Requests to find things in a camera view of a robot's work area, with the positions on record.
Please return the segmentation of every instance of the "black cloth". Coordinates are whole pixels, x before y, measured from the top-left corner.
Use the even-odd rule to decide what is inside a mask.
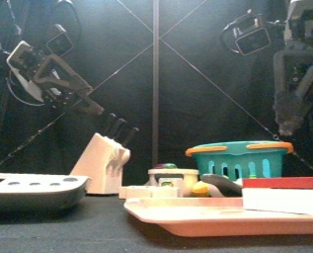
[[[57,214],[0,214],[0,252],[313,252],[313,235],[179,237],[144,223],[114,197]]]

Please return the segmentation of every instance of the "white container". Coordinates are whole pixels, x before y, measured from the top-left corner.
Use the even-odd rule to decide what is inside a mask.
[[[193,185],[199,182],[199,170],[193,169],[152,169],[150,184],[153,186],[173,186],[183,190],[183,196],[192,196]]]

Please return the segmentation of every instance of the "basket handle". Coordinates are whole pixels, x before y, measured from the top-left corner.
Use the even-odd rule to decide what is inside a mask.
[[[228,146],[200,146],[192,147],[185,151],[187,156],[192,156],[193,153],[225,151]]]
[[[288,153],[293,152],[293,146],[289,142],[277,142],[277,143],[260,143],[260,144],[249,144],[247,146],[248,149],[263,149],[263,148],[287,148]]]

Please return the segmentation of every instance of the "yellow object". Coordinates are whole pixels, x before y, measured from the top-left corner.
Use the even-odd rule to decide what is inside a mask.
[[[192,189],[193,197],[209,197],[209,184],[199,181]]]

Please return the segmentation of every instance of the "black backdrop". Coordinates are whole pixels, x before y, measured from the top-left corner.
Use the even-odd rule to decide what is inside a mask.
[[[129,145],[133,157],[124,182],[144,184],[154,165],[154,1],[74,0],[77,16],[70,5],[56,2],[12,1],[24,29],[20,38],[6,1],[0,1],[0,42],[10,51],[20,39],[38,46],[49,39],[50,24],[62,24],[76,42],[65,59],[96,88],[90,97],[106,112],[100,117],[66,114],[54,121],[58,110],[25,105],[9,95],[8,103],[0,103],[0,160],[40,129],[54,124],[0,165],[0,172],[69,173],[92,135],[101,132],[108,115],[114,113],[129,127],[141,129]],[[219,40],[227,25],[249,9],[264,13],[271,21],[285,19],[283,0],[160,0],[158,163],[196,168],[193,159],[185,157],[189,147],[220,141],[272,140],[272,133],[277,133],[272,59],[284,43],[273,39],[268,49],[240,56],[227,51]],[[22,87],[12,86],[21,98],[32,101]],[[0,98],[10,93],[5,87],[2,76]],[[313,164],[308,123],[288,141]],[[284,175],[313,172],[288,156]]]

